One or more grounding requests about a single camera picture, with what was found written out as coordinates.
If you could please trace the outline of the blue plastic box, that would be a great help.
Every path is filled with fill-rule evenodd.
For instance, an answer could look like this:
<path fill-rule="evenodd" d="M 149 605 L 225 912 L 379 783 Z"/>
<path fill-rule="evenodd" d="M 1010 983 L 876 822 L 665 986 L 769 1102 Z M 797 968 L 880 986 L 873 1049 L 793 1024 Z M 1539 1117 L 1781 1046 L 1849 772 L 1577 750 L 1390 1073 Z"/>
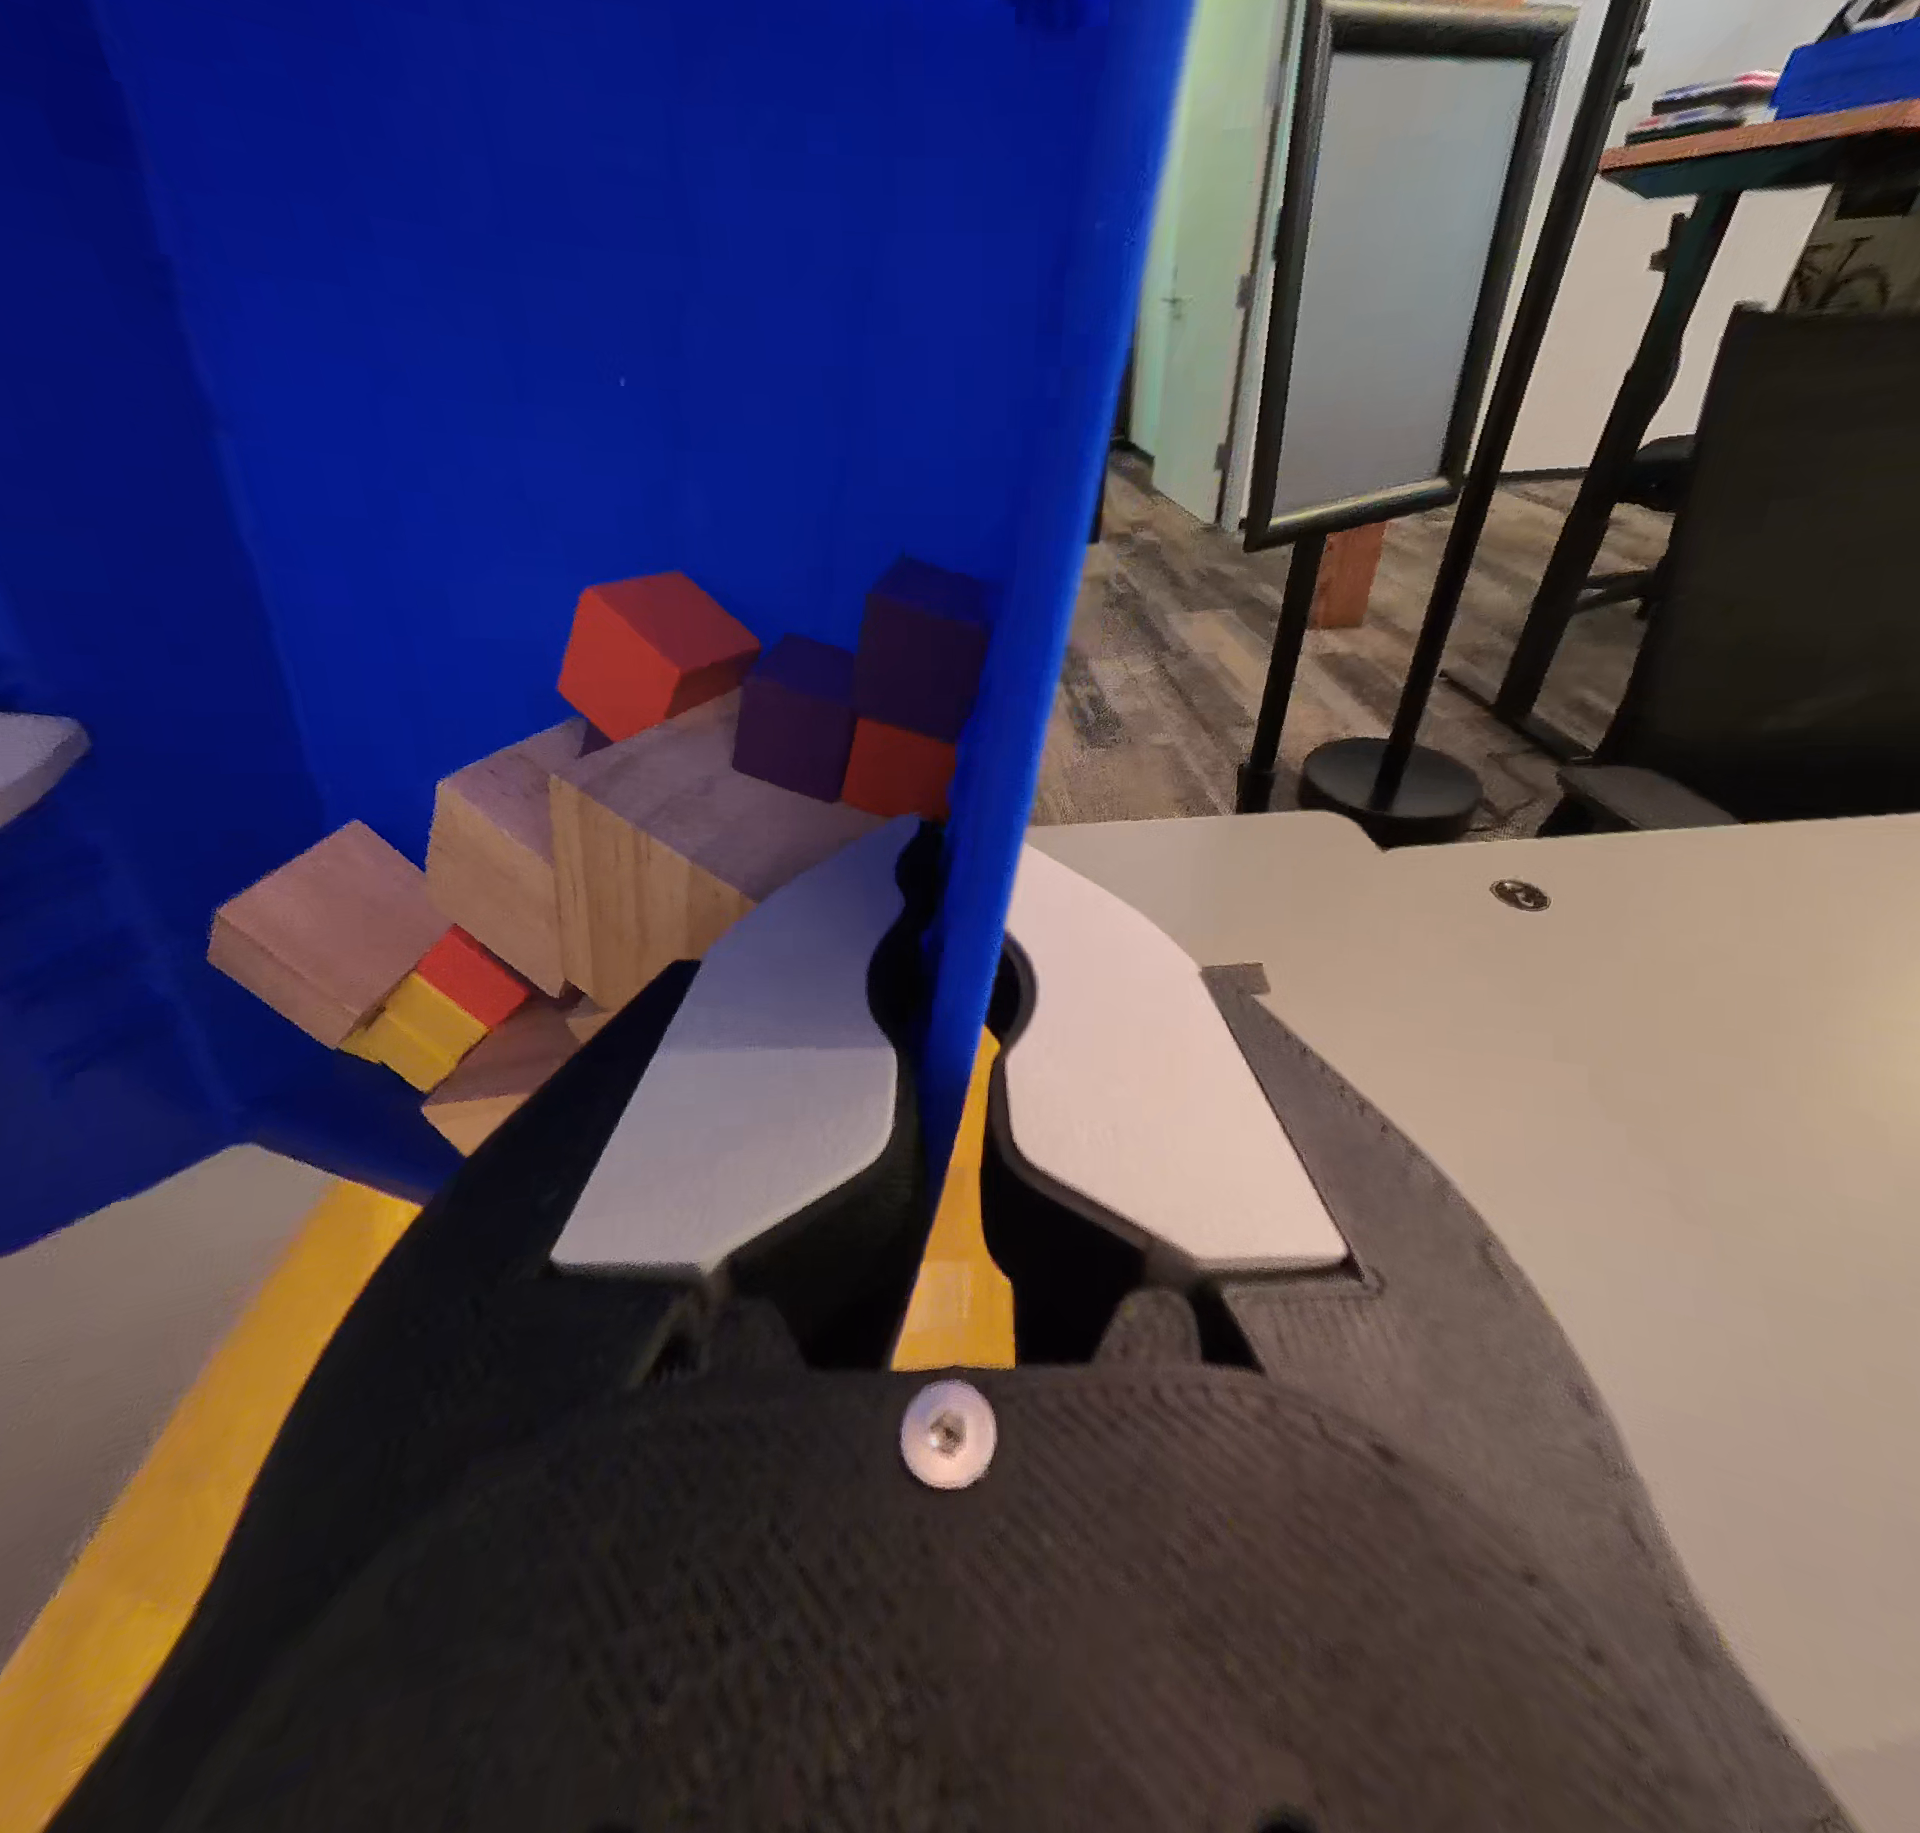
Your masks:
<path fill-rule="evenodd" d="M 233 1143 L 429 1197 L 213 915 L 557 716 L 580 593 L 990 591 L 920 1021 L 950 1150 L 1194 0 L 2 0 L 2 1250 Z"/>

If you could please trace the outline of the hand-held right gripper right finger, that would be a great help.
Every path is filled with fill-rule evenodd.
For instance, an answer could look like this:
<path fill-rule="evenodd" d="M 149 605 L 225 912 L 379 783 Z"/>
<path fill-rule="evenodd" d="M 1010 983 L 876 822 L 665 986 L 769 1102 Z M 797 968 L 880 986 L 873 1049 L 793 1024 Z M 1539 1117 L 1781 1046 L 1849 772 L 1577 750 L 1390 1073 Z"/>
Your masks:
<path fill-rule="evenodd" d="M 1201 965 L 1163 926 L 1026 844 L 1004 929 L 1021 1006 L 990 1136 L 1021 1187 L 1163 1277 L 1347 1263 Z"/>

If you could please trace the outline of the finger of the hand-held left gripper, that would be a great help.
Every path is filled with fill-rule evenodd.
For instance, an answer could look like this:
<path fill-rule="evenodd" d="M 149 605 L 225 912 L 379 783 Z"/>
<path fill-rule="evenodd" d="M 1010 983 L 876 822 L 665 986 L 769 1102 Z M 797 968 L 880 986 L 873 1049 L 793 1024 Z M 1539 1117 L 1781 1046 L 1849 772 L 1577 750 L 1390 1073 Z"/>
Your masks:
<path fill-rule="evenodd" d="M 0 828 L 22 813 L 61 786 L 61 780 L 91 752 L 88 729 L 72 716 L 47 715 L 0 715 L 2 743 L 2 799 Z"/>

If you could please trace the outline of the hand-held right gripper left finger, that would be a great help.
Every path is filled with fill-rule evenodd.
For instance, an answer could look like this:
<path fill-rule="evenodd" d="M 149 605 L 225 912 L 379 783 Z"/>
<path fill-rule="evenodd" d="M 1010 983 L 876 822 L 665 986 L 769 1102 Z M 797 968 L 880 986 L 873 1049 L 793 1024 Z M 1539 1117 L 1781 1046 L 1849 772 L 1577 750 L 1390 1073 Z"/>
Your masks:
<path fill-rule="evenodd" d="M 775 888 L 701 961 L 591 1166 L 553 1263 L 591 1276 L 717 1276 L 881 1158 L 899 1049 L 869 969 L 902 923 L 889 819 Z"/>

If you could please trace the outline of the blue storage bin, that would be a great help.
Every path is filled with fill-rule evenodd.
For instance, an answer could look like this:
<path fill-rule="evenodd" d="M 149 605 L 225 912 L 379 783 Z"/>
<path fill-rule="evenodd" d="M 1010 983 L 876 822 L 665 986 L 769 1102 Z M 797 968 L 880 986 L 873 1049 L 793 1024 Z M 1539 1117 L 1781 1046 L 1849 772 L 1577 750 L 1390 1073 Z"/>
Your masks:
<path fill-rule="evenodd" d="M 1773 119 L 1818 119 L 1917 101 L 1917 27 L 1881 24 L 1789 52 Z"/>

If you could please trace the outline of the black office chair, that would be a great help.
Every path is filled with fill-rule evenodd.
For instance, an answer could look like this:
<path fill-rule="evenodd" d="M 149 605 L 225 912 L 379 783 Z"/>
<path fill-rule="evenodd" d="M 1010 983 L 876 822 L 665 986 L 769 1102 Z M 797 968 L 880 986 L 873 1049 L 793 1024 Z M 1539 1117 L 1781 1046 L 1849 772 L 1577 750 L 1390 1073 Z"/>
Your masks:
<path fill-rule="evenodd" d="M 1539 835 L 1917 811 L 1917 311 L 1743 310 L 1646 637 Z"/>

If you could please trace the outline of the stack of books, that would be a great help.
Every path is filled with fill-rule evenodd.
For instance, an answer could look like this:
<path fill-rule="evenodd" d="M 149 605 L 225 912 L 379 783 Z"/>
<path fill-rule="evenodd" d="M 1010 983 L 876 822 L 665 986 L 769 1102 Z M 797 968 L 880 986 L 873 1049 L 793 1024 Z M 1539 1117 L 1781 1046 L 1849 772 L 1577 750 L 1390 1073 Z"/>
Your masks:
<path fill-rule="evenodd" d="M 1773 119 L 1776 70 L 1751 70 L 1717 80 L 1692 80 L 1656 95 L 1648 112 L 1623 134 L 1626 147 L 1648 142 L 1737 130 Z"/>

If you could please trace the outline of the black framed sign stand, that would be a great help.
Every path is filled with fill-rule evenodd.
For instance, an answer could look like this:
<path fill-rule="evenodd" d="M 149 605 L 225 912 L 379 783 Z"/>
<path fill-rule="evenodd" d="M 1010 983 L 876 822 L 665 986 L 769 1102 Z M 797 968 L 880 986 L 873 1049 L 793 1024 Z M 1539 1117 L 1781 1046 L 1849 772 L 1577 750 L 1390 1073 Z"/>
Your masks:
<path fill-rule="evenodd" d="M 1265 813 L 1327 543 L 1462 500 L 1572 6 L 1306 0 L 1242 543 L 1287 582 L 1237 813 Z"/>

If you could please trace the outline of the pale green door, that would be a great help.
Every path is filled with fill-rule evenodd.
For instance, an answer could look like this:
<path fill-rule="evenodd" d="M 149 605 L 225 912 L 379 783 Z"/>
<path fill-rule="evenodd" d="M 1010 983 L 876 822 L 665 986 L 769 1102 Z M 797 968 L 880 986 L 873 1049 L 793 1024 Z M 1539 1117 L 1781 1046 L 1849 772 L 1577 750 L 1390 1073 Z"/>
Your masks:
<path fill-rule="evenodd" d="M 1302 0 L 1194 0 L 1142 277 L 1129 443 L 1219 525 Z"/>

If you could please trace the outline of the yellow plastic box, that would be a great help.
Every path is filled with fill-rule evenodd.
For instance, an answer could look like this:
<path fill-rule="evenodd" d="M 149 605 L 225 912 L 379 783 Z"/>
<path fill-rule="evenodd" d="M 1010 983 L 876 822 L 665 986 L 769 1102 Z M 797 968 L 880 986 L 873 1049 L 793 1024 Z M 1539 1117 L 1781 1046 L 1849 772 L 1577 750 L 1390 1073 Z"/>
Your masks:
<path fill-rule="evenodd" d="M 2 1831 L 61 1820 L 192 1618 L 250 1666 L 484 1457 L 691 1334 L 676 1291 L 553 1270 L 557 1183 L 470 1176 L 501 1163 L 425 1211 L 322 1197 L 5 1661 Z"/>

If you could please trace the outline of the pile of coloured wooden cubes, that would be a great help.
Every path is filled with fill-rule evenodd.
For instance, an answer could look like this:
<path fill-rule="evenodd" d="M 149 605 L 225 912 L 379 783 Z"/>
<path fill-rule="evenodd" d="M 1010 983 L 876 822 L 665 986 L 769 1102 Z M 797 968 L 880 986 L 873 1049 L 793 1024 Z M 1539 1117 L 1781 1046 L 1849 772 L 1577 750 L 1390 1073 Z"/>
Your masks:
<path fill-rule="evenodd" d="M 671 965 L 885 819 L 948 819 L 996 591 L 916 554 L 852 645 L 758 639 L 683 572 L 591 582 L 567 716 L 435 794 L 427 861 L 347 822 L 213 915 L 205 961 L 392 1073 L 475 1153 Z"/>

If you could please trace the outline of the black pole stand round base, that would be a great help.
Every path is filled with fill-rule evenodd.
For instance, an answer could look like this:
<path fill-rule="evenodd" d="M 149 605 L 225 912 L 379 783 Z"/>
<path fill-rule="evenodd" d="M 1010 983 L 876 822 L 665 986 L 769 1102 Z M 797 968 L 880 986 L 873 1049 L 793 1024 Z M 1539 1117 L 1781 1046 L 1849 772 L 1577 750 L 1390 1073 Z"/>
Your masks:
<path fill-rule="evenodd" d="M 1302 765 L 1302 808 L 1360 822 L 1375 844 L 1448 844 L 1467 835 L 1480 780 L 1458 760 L 1418 746 L 1429 702 L 1444 670 L 1453 621 L 1475 572 L 1480 530 L 1499 489 L 1506 450 L 1517 426 L 1543 336 L 1568 271 L 1572 247 L 1592 195 L 1599 160 L 1617 112 L 1626 60 L 1641 43 L 1651 0 L 1608 0 L 1587 86 L 1572 119 L 1550 208 L 1533 245 L 1517 314 L 1504 345 L 1499 379 L 1480 418 L 1471 472 L 1455 501 L 1451 543 L 1433 575 L 1425 623 L 1411 645 L 1403 699 L 1390 734 L 1317 750 Z"/>

